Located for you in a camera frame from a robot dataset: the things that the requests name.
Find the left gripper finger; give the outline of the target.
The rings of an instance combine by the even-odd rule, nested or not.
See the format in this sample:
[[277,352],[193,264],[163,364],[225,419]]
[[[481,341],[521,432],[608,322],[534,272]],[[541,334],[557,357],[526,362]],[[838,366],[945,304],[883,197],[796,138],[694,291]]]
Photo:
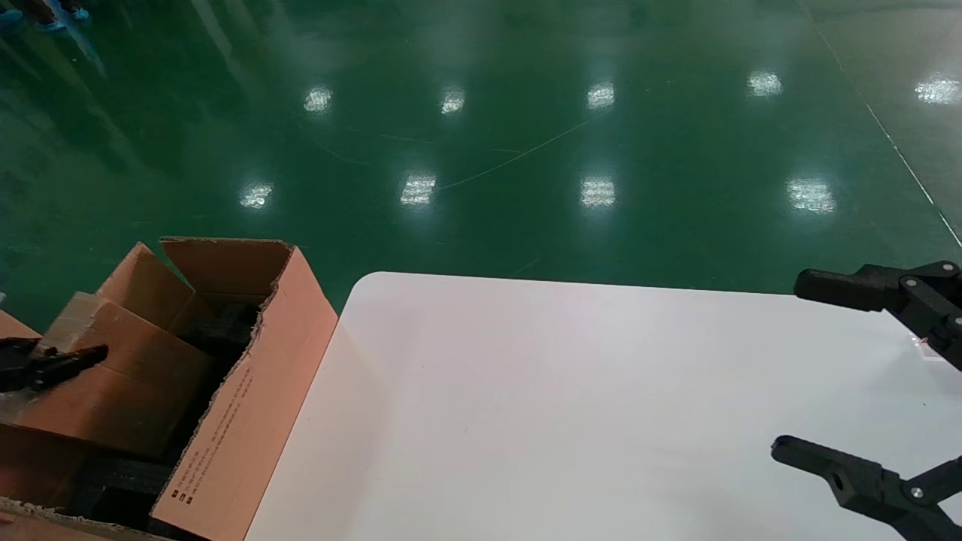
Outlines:
[[1,339],[1,391],[45,391],[79,376],[84,370],[103,362],[109,346],[59,352],[55,347],[42,349],[38,338]]

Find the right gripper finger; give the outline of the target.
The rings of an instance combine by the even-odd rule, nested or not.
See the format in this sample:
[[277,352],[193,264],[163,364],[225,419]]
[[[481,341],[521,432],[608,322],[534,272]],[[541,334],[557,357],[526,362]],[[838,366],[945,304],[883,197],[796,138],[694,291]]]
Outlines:
[[904,540],[959,540],[961,527],[942,501],[961,491],[961,459],[904,479],[879,463],[790,435],[777,437],[772,458],[821,477],[839,507],[892,527]]
[[865,312],[887,312],[956,370],[961,369],[961,274],[953,261],[914,268],[864,264],[852,274],[807,268],[800,299]]

